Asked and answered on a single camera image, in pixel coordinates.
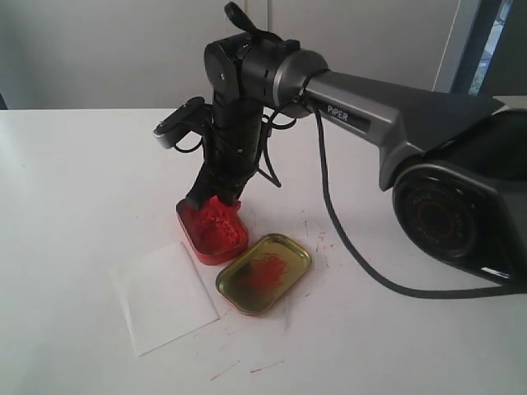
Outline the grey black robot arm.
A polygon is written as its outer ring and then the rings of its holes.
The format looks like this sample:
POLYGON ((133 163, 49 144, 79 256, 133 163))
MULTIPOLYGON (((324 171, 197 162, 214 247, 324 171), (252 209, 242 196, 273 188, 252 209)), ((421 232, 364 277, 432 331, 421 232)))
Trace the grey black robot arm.
POLYGON ((472 290, 416 290, 357 261, 383 286, 419 299, 460 300, 526 291, 526 112, 501 101, 425 91, 330 70, 295 40, 242 33, 210 43, 212 103, 197 99, 204 162, 188 203, 237 199, 267 155, 272 109, 314 115, 380 154, 379 185, 392 193, 406 235, 433 258, 492 281, 472 290))

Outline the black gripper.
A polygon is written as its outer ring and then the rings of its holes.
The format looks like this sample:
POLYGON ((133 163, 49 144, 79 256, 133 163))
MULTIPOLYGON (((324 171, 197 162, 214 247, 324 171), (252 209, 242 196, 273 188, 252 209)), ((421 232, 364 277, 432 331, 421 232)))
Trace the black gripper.
POLYGON ((192 209, 202 209, 214 196, 225 205, 239 200, 261 156, 263 114, 264 107, 255 100, 213 98, 204 162, 187 193, 192 209))

